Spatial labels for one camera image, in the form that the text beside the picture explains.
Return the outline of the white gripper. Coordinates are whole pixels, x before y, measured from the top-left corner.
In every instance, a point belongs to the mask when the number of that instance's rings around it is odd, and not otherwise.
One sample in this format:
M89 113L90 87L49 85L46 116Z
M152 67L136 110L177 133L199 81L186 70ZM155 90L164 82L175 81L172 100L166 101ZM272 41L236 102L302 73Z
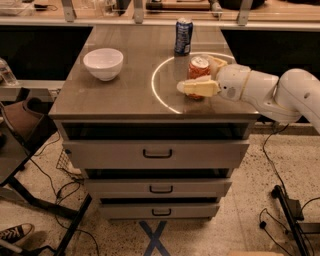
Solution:
M219 93L224 99L239 101L251 69L238 64L228 65L225 60L213 56L208 57L208 62L211 76L180 81L177 90L200 97L212 97Z

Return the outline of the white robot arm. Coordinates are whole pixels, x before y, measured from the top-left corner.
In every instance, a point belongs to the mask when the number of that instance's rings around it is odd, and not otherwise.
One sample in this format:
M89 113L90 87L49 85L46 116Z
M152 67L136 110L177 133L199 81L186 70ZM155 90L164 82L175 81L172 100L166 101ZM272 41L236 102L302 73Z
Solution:
M314 75L295 68L278 77L239 64L218 66L217 62L217 58L210 59L212 74L180 81L177 90L247 102L261 115L280 123L305 117L320 133L320 81Z

